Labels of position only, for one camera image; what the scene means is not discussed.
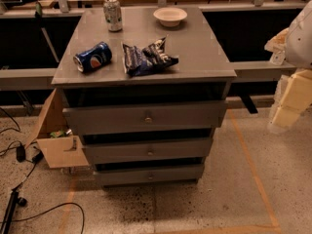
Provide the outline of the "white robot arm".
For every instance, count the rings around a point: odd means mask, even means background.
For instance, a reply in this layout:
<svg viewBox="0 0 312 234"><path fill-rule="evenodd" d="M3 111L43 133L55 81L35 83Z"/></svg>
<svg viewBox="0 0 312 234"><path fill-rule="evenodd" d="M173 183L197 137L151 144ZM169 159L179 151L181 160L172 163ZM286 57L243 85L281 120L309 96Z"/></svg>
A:
<svg viewBox="0 0 312 234"><path fill-rule="evenodd" d="M279 134L290 129L312 104L312 1L264 49L272 53L272 64L287 62L296 67L293 75L278 82L271 107L268 130Z"/></svg>

